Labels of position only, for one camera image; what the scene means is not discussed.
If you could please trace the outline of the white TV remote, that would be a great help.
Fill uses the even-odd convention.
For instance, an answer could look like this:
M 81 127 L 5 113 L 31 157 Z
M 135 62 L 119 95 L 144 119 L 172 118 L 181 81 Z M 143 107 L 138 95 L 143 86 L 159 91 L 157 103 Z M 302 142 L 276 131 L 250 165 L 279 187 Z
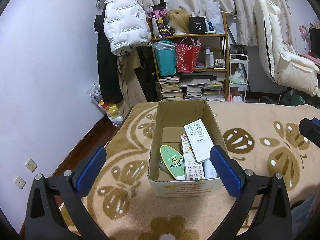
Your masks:
M 196 162 L 193 150 L 185 134 L 181 135 L 186 180 L 204 180 L 203 165 Z

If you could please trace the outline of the upper wall socket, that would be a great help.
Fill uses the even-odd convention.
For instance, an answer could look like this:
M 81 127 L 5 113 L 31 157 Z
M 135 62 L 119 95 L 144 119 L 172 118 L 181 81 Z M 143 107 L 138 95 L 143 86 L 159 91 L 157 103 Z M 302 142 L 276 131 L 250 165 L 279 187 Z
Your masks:
M 37 164 L 35 163 L 35 161 L 33 161 L 33 159 L 29 158 L 29 160 L 25 163 L 25 167 L 31 173 L 33 173 L 37 169 Z

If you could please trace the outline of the beige trench coat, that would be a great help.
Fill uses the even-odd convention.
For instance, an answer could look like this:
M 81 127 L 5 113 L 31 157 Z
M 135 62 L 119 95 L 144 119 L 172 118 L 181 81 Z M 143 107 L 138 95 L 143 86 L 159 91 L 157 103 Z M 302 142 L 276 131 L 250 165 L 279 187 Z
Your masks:
M 118 78 L 123 100 L 117 104 L 123 117 L 127 116 L 131 107 L 138 103 L 146 102 L 145 94 L 136 76 L 135 69 L 141 68 L 138 51 L 121 55 L 117 59 Z

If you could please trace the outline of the white rolling cart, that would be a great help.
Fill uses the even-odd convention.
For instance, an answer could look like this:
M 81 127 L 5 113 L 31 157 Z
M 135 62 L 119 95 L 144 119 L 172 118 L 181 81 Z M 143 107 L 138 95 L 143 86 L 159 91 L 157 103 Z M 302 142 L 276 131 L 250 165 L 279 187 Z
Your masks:
M 231 53 L 229 55 L 228 101 L 245 102 L 248 90 L 248 56 Z

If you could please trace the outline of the silver slim remote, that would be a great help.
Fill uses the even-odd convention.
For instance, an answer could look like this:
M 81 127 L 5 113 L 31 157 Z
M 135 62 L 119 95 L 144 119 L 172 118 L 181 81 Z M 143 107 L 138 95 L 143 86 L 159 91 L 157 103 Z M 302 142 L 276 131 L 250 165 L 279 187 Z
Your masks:
M 203 162 L 202 165 L 205 179 L 213 179 L 217 177 L 217 171 L 210 160 Z

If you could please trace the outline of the wall socket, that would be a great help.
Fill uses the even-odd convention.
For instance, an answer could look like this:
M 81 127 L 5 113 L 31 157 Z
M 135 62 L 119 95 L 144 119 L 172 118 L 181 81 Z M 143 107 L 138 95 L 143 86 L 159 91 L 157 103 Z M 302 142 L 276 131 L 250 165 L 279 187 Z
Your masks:
M 35 163 L 35 161 L 33 161 L 33 159 L 29 158 L 29 160 L 25 163 L 25 167 L 31 173 L 33 173 L 37 169 L 37 164 Z
M 26 184 L 26 182 L 20 176 L 16 176 L 14 183 L 19 189 L 23 189 Z

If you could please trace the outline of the lower wall socket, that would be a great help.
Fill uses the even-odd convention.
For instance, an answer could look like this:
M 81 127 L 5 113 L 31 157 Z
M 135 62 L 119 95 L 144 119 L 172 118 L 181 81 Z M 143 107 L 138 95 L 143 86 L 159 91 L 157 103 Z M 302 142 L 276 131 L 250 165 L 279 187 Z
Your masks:
M 19 189 L 23 189 L 26 184 L 26 182 L 20 176 L 16 176 L 14 183 Z

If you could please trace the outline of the plastic bag of toys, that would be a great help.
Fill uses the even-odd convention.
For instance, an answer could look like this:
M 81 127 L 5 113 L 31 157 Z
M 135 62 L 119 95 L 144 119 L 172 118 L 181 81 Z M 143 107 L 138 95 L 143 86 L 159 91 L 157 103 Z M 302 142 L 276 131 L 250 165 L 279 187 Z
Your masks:
M 122 114 L 116 107 L 116 104 L 112 102 L 105 102 L 103 100 L 99 85 L 93 83 L 92 87 L 88 90 L 87 94 L 90 96 L 94 104 L 96 104 L 97 107 L 107 115 L 110 122 L 115 127 L 119 127 L 121 125 L 121 123 L 124 121 Z

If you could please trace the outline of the black hanging coat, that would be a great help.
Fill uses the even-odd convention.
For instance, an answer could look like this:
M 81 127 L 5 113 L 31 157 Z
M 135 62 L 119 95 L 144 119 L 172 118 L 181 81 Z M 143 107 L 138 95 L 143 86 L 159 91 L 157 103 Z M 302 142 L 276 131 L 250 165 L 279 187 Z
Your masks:
M 110 43 L 104 33 L 104 17 L 95 17 L 94 28 L 98 33 L 97 62 L 98 77 L 104 102 L 120 103 L 123 94 L 119 85 L 117 56 L 111 52 Z

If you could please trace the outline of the beige patterned carpet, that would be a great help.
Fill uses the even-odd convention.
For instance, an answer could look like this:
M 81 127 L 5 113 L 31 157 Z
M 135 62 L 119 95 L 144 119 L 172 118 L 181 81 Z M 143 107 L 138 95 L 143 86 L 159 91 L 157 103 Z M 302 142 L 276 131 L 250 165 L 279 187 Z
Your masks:
M 296 203 L 319 188 L 319 148 L 299 132 L 304 118 L 319 117 L 310 105 L 208 102 L 228 155 L 255 174 L 283 175 Z M 158 103 L 131 108 L 106 145 L 107 160 L 83 204 L 111 239 L 207 239 L 235 199 L 224 186 L 215 194 L 158 197 L 148 180 Z

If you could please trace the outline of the teal gift bag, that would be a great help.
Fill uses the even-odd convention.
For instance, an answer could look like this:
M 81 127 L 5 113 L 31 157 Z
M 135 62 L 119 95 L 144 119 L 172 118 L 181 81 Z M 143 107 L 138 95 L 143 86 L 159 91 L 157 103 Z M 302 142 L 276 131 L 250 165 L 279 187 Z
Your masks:
M 161 77 L 176 74 L 176 47 L 168 40 L 154 42 L 152 48 L 155 51 L 156 66 Z

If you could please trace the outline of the wooden shelf unit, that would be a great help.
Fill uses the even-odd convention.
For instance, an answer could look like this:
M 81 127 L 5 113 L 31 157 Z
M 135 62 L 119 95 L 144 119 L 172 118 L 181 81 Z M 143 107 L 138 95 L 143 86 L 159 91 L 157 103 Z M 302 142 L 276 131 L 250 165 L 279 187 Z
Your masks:
M 151 47 L 159 98 L 181 100 L 191 96 L 184 90 L 186 74 L 218 71 L 227 73 L 229 52 L 225 14 L 208 21 L 185 10 L 151 8 Z

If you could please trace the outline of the right stack of books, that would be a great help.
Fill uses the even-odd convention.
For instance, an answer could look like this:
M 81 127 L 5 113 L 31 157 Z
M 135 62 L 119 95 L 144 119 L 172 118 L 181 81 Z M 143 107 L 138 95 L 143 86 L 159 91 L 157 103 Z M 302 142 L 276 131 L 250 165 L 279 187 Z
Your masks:
M 181 73 L 179 86 L 184 99 L 225 101 L 226 72 Z

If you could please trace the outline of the stack of books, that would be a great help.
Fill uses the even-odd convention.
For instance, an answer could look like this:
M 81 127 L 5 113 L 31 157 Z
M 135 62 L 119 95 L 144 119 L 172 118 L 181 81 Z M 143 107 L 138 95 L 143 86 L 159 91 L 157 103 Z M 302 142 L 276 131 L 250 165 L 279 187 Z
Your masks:
M 181 73 L 179 86 L 184 99 L 225 101 L 226 72 Z
M 167 76 L 159 79 L 162 100 L 183 100 L 179 76 Z

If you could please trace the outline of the white power charger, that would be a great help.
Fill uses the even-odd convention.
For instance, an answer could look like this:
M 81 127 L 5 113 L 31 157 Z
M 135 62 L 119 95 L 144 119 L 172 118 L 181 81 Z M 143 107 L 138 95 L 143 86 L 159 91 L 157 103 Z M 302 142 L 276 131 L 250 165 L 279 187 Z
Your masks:
M 169 174 L 169 170 L 167 169 L 166 165 L 163 163 L 162 159 L 159 159 L 158 164 L 159 164 L 159 168 L 160 168 L 161 171 Z

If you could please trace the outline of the cardboard box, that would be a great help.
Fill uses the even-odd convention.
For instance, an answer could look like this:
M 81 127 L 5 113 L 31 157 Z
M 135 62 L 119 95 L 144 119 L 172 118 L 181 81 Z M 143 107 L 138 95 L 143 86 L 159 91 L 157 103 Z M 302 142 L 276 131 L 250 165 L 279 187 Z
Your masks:
M 227 150 L 214 117 L 212 104 L 204 100 L 160 101 L 150 148 L 148 180 L 158 197 L 196 197 L 215 194 L 223 183 L 219 177 L 205 180 L 175 180 L 159 168 L 161 146 L 181 150 L 184 126 L 201 119 L 214 145 Z

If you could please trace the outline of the white air conditioner remote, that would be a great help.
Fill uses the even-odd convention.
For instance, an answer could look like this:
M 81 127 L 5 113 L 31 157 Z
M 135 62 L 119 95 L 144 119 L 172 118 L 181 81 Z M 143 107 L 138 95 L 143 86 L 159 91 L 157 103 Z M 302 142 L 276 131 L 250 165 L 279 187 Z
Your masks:
M 203 163 L 210 159 L 210 151 L 214 146 L 209 133 L 201 119 L 184 126 L 187 138 L 193 149 L 195 159 Z

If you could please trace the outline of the red gift bag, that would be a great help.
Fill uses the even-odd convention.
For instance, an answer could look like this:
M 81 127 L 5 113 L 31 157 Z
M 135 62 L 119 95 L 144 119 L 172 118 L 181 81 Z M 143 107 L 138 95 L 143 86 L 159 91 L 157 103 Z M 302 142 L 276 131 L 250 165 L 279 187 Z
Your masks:
M 197 39 L 196 43 L 189 36 L 180 43 L 175 43 L 176 47 L 176 69 L 179 73 L 193 73 L 196 69 L 202 40 Z

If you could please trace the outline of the black box marked 40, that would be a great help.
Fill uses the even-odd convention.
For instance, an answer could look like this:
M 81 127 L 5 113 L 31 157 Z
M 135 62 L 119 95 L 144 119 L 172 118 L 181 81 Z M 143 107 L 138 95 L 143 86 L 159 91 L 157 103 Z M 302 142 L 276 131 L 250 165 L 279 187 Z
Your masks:
M 189 28 L 191 34 L 204 34 L 207 31 L 204 17 L 189 17 Z

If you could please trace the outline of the left stack of books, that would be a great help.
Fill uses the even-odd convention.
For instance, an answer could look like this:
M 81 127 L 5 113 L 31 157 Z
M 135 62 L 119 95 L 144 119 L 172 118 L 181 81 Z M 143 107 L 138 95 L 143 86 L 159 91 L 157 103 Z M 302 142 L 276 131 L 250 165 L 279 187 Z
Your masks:
M 162 100 L 183 100 L 179 76 L 167 76 L 159 79 Z

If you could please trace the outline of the white puffer jacket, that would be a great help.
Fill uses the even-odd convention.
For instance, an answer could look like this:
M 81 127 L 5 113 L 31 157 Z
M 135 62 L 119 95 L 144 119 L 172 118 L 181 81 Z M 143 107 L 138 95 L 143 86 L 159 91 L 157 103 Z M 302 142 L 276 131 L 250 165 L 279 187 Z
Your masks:
M 151 31 L 137 0 L 106 0 L 105 4 L 104 33 L 114 55 L 148 45 Z

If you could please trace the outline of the yellow green toy skateboard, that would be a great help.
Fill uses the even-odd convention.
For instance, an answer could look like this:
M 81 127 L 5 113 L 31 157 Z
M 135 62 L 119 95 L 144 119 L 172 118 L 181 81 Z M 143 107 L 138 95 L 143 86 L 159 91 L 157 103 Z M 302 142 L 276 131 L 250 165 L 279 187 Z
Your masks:
M 175 180 L 185 180 L 183 155 L 168 145 L 160 147 L 162 161 Z

